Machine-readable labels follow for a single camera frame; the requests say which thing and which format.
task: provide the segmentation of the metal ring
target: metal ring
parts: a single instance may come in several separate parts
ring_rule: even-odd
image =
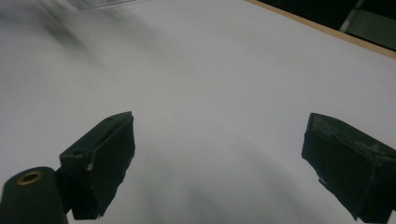
[[[41,171],[32,171],[27,173],[26,175],[21,176],[17,180],[18,185],[28,185],[36,182],[37,180],[43,177],[43,173]]]

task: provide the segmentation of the white surface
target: white surface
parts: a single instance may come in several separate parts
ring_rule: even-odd
[[[0,183],[131,110],[125,182],[70,223],[356,223],[301,158],[304,131],[317,112],[396,147],[394,60],[243,0],[57,13],[55,38],[35,1],[0,2]]]

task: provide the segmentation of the white tabletop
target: white tabletop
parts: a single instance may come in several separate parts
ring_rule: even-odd
[[[243,0],[84,13],[0,1],[0,183],[134,114],[135,158],[97,221],[356,223],[301,158],[309,114],[396,147],[396,62]],[[396,223],[392,218],[389,223]]]

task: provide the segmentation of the wooden trim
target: wooden trim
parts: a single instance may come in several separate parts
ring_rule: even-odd
[[[295,21],[301,22],[301,23],[303,23],[305,25],[308,25],[308,26],[313,27],[313,28],[315,28],[317,30],[320,30],[320,31],[322,31],[322,32],[324,32],[324,33],[326,33],[328,35],[333,35],[335,37],[338,37],[340,39],[348,41],[348,42],[350,42],[352,44],[358,45],[358,46],[366,48],[368,50],[375,51],[375,52],[380,53],[382,55],[388,56],[388,57],[390,57],[392,59],[396,59],[396,52],[392,51],[390,49],[384,49],[382,47],[379,47],[378,45],[375,45],[375,44],[369,43],[367,41],[358,39],[358,38],[356,38],[354,36],[351,36],[351,35],[347,35],[347,34],[341,33],[339,31],[336,31],[336,30],[334,30],[332,28],[329,28],[327,26],[320,25],[320,24],[315,23],[313,21],[309,21],[307,19],[304,19],[302,17],[296,16],[294,14],[291,14],[291,13],[287,12],[287,11],[281,10],[281,9],[279,9],[277,7],[269,6],[267,4],[259,2],[257,0],[246,0],[246,1],[249,2],[249,3],[252,3],[254,5],[257,5],[259,7],[264,7],[266,9],[271,10],[271,11],[274,11],[274,12],[276,12],[276,13],[282,15],[282,16],[288,17],[288,18],[293,19]]]

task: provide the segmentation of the brown edge strip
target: brown edge strip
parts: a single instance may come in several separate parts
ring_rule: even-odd
[[[246,0],[246,1],[249,2],[249,3],[252,3],[252,4],[254,4],[254,5],[257,5],[257,6],[259,6],[259,7],[264,7],[264,8],[266,8],[266,9],[271,10],[271,11],[274,11],[274,12],[276,12],[276,13],[282,15],[282,16],[288,17],[288,18],[290,18],[290,19],[293,19],[293,20],[295,20],[295,21],[298,21],[298,22],[300,22],[300,23],[303,23],[303,24],[305,24],[305,25],[307,25],[307,26],[310,26],[310,27],[312,27],[312,28],[315,28],[315,29],[317,29],[317,30],[320,30],[321,32],[324,32],[324,33],[326,33],[326,34],[328,34],[328,35],[333,35],[333,36],[335,36],[335,37],[338,37],[338,38],[340,38],[340,39],[343,39],[343,40],[345,40],[345,41],[348,41],[348,42],[350,42],[350,43],[352,43],[352,44],[358,45],[358,46],[363,47],[363,48],[366,48],[366,49],[368,49],[368,50],[375,51],[375,52],[377,52],[377,53],[380,53],[380,54],[385,55],[385,56],[387,56],[387,57],[390,57],[390,58],[392,58],[392,59],[396,59],[396,52],[395,52],[395,51],[392,51],[392,50],[390,50],[390,49],[381,48],[381,47],[379,47],[378,45],[375,45],[375,44],[369,43],[369,42],[367,42],[367,41],[358,39],[358,38],[356,38],[356,37],[354,37],[354,36],[351,36],[351,35],[347,35],[347,34],[341,33],[341,32],[339,32],[339,31],[336,31],[336,30],[334,30],[334,29],[331,29],[331,28],[329,28],[329,27],[327,27],[327,26],[320,25],[320,24],[318,24],[318,23],[309,21],[309,20],[304,19],[304,18],[302,18],[302,17],[299,17],[299,16],[296,16],[296,15],[294,15],[294,14],[291,14],[291,13],[289,13],[289,12],[287,12],[287,11],[281,10],[281,9],[279,9],[279,8],[277,8],[277,7],[271,7],[271,6],[267,5],[267,4],[264,4],[264,3],[262,3],[262,2],[259,2],[259,1],[257,1],[257,0]]]

